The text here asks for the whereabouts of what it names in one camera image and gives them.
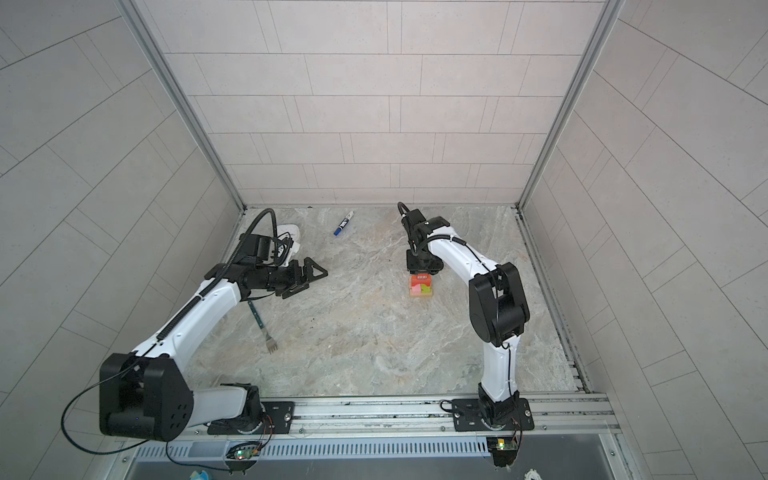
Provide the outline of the small red cube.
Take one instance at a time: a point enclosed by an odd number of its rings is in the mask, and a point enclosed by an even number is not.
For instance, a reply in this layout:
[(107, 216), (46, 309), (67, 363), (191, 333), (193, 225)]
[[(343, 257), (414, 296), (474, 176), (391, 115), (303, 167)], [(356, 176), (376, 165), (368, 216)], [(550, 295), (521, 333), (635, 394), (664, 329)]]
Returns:
[(432, 286), (432, 276), (430, 274), (415, 274), (412, 275), (410, 278), (410, 286), (412, 288), (418, 286), (426, 286), (431, 287)]

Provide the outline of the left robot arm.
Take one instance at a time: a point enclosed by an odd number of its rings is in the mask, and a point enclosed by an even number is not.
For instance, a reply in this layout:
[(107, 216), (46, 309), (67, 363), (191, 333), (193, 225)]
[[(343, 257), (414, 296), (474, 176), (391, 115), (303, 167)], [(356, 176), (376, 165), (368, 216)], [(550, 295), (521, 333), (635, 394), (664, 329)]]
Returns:
[(129, 353), (110, 355), (99, 378), (102, 434), (169, 442), (207, 424), (214, 434), (250, 434), (263, 426), (257, 386), (228, 383), (193, 391), (183, 371), (219, 321), (254, 290), (288, 298), (327, 276), (311, 258), (298, 261), (300, 230), (280, 225), (277, 239), (243, 235), (229, 262), (215, 265), (189, 301)]

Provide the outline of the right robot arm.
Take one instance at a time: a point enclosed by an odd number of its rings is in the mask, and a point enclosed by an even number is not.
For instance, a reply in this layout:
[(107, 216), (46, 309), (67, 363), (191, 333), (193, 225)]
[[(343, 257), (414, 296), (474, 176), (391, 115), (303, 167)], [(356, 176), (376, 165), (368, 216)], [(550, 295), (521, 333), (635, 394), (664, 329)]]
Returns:
[(420, 210), (397, 204), (407, 234), (409, 273), (436, 275), (449, 267), (468, 289), (468, 316), (483, 342), (483, 374), (478, 385), (482, 421), (491, 429), (531, 430), (527, 400), (516, 382), (516, 355), (530, 309), (519, 270), (497, 263), (460, 238), (441, 216), (426, 218)]

